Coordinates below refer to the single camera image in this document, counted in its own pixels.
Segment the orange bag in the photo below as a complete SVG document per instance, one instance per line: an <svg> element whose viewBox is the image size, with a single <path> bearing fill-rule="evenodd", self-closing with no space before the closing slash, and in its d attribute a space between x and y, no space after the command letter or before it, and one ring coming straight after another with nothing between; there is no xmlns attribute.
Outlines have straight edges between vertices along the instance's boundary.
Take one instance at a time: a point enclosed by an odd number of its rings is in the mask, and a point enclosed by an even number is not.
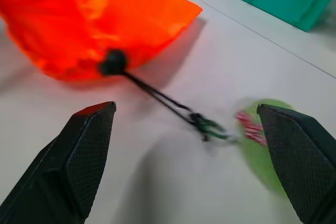
<svg viewBox="0 0 336 224"><path fill-rule="evenodd" d="M108 49L129 68L151 60L202 9L187 0L0 0L0 15L24 53L60 80L100 78Z"/></svg>

